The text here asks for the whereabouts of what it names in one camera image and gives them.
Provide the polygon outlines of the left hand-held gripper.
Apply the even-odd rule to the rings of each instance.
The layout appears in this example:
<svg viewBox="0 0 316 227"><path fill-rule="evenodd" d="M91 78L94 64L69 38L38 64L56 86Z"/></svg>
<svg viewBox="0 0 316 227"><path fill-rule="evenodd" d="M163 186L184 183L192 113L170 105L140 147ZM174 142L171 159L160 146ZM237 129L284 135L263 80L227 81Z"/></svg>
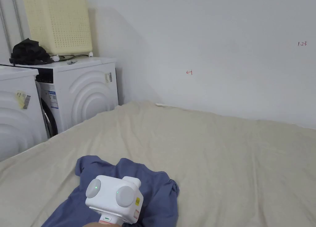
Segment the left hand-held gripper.
<svg viewBox="0 0 316 227"><path fill-rule="evenodd" d="M101 224L135 224L144 200L140 186L138 178L98 175L87 187L85 204L101 215Z"/></svg>

